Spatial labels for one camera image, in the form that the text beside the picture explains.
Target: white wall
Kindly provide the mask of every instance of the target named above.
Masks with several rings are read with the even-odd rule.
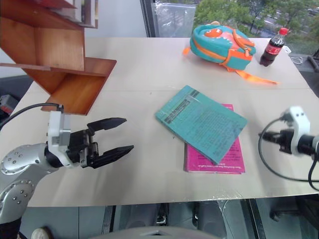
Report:
[[[86,37],[146,37],[140,0],[99,0],[98,29],[85,29]],[[0,62],[13,61],[0,49]],[[0,78],[24,75],[20,68],[0,67]]]

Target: orange strap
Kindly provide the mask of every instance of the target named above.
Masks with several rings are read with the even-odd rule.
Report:
[[[226,57],[221,56],[221,55],[218,55],[218,54],[216,54],[216,53],[214,53],[214,52],[212,52],[212,51],[209,51],[209,50],[203,48],[202,46],[200,46],[200,45],[195,41],[194,38],[193,38],[193,42],[194,42],[195,46],[197,47],[197,49],[200,50],[202,53],[206,54],[207,56],[210,56],[210,57],[212,57],[212,58],[216,58],[216,59],[222,60],[222,61],[226,60]]]
[[[242,78],[244,78],[246,81],[251,81],[251,82],[259,82],[259,83],[270,83],[270,84],[279,84],[279,82],[277,81],[271,81],[268,79],[264,79],[258,76],[253,76],[245,71],[239,71],[239,70],[235,70],[235,72],[240,75]]]
[[[229,49],[228,50],[228,56],[227,56],[226,60],[224,62],[222,62],[222,63],[219,63],[219,65],[228,68],[226,66],[226,64],[228,63],[228,61],[230,60],[230,58],[232,56],[243,59],[243,53],[242,52],[235,51],[234,49]],[[252,59],[253,59],[253,56],[251,56],[251,55],[245,56],[245,60],[251,61]]]
[[[234,37],[236,43],[237,43],[242,49],[247,48],[249,52],[251,51],[251,48],[247,47],[246,45],[248,45],[248,46],[255,46],[255,44],[254,44],[253,42],[251,42],[249,39],[239,38],[238,35],[237,35],[237,33],[236,33],[236,30],[235,30],[235,29],[233,29],[233,37]]]
[[[184,56],[187,55],[189,53],[189,50],[190,50],[190,46],[183,50],[183,55]]]

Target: wooden shelf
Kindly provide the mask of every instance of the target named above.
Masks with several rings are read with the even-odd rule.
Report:
[[[31,0],[0,0],[0,46],[66,113],[86,115],[116,60],[85,57],[84,28]]]

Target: black cable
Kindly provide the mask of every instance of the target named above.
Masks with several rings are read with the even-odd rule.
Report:
[[[268,125],[266,125],[266,127],[264,128],[264,130],[261,132],[260,136],[259,136],[259,140],[258,140],[258,152],[259,152],[259,156],[260,156],[260,159],[261,161],[264,163],[264,165],[266,166],[266,168],[268,168],[269,171],[271,171],[273,174],[277,175],[278,177],[281,177],[281,178],[285,178],[285,179],[288,179],[288,180],[292,180],[292,181],[297,181],[297,182],[308,182],[309,184],[310,183],[313,183],[313,182],[319,182],[319,180],[311,180],[309,181],[309,179],[299,179],[299,178],[291,178],[291,177],[287,177],[287,176],[284,176],[278,172],[276,172],[274,169],[272,169],[266,162],[266,160],[264,159],[264,156],[263,156],[263,153],[261,151],[261,142],[262,142],[262,139],[263,139],[263,136],[265,134],[265,132],[268,130],[268,128],[273,125],[275,122],[278,122],[278,121],[281,121],[281,120],[284,120],[283,117],[280,117],[278,119],[275,119],[273,121],[271,121]],[[315,168],[315,165],[316,165],[316,162],[313,163],[312,168],[310,168],[310,170],[312,169],[312,171],[314,170]]]
[[[0,130],[3,128],[4,125],[6,125],[9,121],[11,121],[12,119],[14,119],[15,117],[17,117],[18,115],[20,115],[21,113],[30,110],[32,108],[36,108],[36,107],[41,107],[41,106],[55,106],[57,109],[62,108],[62,105],[56,104],[56,103],[40,103],[40,104],[35,104],[35,105],[31,105],[28,107],[23,108],[22,110],[14,113],[13,115],[11,115],[9,118],[7,118],[6,120],[4,120],[1,124],[0,124]]]
[[[315,154],[315,156],[314,156],[314,161],[313,161],[313,163],[312,163],[312,165],[311,165],[311,168],[310,168],[310,170],[309,170],[309,173],[308,173],[308,182],[309,182],[309,185],[310,185],[313,189],[315,189],[315,190],[317,190],[317,191],[319,191],[319,189],[314,186],[314,184],[313,184],[314,181],[311,179],[311,177],[312,177],[312,175],[313,175],[313,171],[314,171],[314,169],[315,169],[315,166],[316,166],[316,164],[317,164],[317,162],[318,162],[318,156],[319,156],[319,152],[318,152],[317,154]]]

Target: soda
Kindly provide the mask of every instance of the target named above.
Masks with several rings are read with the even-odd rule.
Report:
[[[285,36],[288,33],[287,28],[280,28],[278,34],[270,39],[264,54],[260,58],[260,64],[263,66],[269,66],[272,64],[279,54],[281,48],[285,45]]]

